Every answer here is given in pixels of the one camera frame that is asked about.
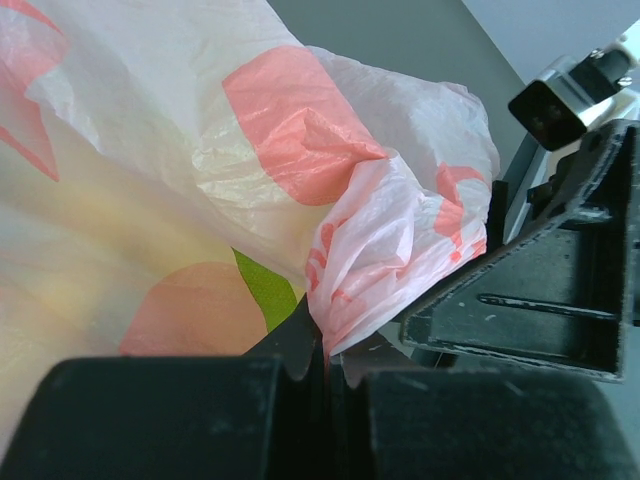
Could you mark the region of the pink plastic bag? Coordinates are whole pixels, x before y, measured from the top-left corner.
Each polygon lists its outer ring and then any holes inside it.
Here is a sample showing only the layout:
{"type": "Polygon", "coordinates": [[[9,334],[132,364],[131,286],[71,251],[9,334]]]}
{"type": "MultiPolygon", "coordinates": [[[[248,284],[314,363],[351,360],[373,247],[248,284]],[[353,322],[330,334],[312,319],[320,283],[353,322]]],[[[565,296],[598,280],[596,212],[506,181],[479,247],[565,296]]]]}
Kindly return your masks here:
{"type": "Polygon", "coordinates": [[[340,353],[486,248],[481,102],[264,1],[1,5],[1,350],[340,353]]]}

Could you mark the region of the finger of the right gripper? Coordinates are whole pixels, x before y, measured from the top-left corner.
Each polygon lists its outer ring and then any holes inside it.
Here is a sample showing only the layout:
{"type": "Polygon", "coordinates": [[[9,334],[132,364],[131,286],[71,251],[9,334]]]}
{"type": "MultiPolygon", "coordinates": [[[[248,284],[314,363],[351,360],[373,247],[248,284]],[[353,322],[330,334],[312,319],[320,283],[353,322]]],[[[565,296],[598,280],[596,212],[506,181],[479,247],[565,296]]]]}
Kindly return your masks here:
{"type": "Polygon", "coordinates": [[[619,380],[639,268],[639,125],[613,120],[527,189],[525,221],[400,314],[409,347],[619,380]]]}
{"type": "Polygon", "coordinates": [[[496,250],[503,245],[505,220],[508,204],[507,182],[496,180],[492,183],[492,196],[486,223],[487,249],[496,250]]]}

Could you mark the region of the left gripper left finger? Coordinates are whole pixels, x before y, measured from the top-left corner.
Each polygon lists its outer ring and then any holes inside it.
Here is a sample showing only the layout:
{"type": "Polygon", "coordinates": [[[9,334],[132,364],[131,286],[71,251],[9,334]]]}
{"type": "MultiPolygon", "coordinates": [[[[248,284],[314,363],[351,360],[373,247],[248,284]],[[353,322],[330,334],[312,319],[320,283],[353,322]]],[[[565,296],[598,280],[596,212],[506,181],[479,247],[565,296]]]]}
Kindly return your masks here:
{"type": "Polygon", "coordinates": [[[41,380],[5,479],[324,479],[321,342],[308,307],[241,356],[94,357],[41,380]]]}

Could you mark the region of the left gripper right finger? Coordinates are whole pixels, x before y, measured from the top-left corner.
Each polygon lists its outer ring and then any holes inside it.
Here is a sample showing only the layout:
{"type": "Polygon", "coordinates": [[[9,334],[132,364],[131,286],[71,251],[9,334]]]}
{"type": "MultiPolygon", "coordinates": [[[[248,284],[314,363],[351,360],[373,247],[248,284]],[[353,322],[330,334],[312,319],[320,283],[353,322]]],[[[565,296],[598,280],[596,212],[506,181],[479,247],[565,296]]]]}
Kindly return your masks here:
{"type": "Polygon", "coordinates": [[[635,479],[605,396],[546,371],[414,366],[382,350],[329,363],[340,479],[635,479]]]}

